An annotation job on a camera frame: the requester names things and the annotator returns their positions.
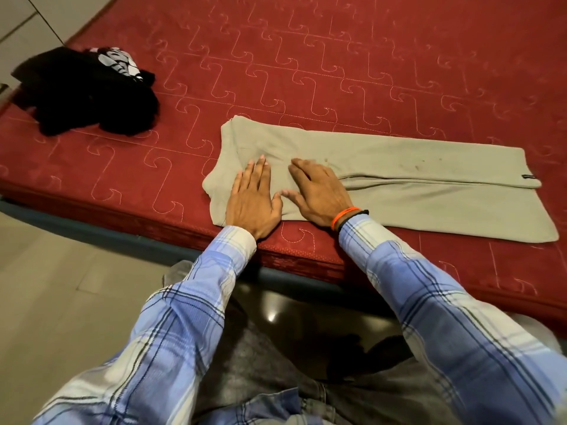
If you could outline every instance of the blue bed frame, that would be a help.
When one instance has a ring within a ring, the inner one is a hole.
[[[1,196],[0,212],[53,234],[159,264],[171,266],[182,259],[195,261],[201,254],[201,251],[195,249],[182,248],[147,237],[49,215]],[[321,280],[254,264],[247,266],[240,280],[260,285],[267,290],[279,292],[299,301],[339,305],[378,316],[393,317],[393,312],[386,302],[378,294],[369,295],[367,291],[346,290]]]

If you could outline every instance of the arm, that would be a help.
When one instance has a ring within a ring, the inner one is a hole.
[[[235,179],[227,226],[180,283],[146,301],[128,344],[63,386],[36,424],[188,423],[224,327],[236,278],[281,219],[264,159]]]
[[[329,167],[294,159],[300,191],[283,191],[330,227],[352,206]],[[351,212],[339,242],[392,307],[417,360],[464,423],[545,424],[565,418],[567,359],[464,288],[393,233]]]

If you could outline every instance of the person's left hand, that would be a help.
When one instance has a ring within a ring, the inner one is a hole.
[[[238,171],[226,206],[227,225],[244,228],[256,241],[267,237],[282,219],[280,193],[270,199],[271,168],[264,155],[250,160],[244,173]]]

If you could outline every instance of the blue plaid shirt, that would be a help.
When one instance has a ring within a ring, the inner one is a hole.
[[[343,249],[386,299],[412,352],[464,423],[548,424],[565,419],[567,359],[366,215],[346,222]],[[126,347],[63,386],[37,424],[187,424],[224,326],[236,278],[256,251],[226,227],[191,272],[153,294]],[[327,423],[301,415],[298,390],[219,409],[206,424]]]

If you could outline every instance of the hand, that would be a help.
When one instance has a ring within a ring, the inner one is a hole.
[[[349,193],[329,167],[294,158],[289,172],[301,192],[285,189],[282,194],[299,207],[308,221],[321,227],[330,227],[337,214],[353,206]],[[339,219],[336,227],[350,214]]]
[[[264,155],[256,164],[250,160],[244,173],[238,171],[226,206],[226,224],[244,228],[256,241],[267,237],[282,219],[280,193],[270,200],[271,171]]]

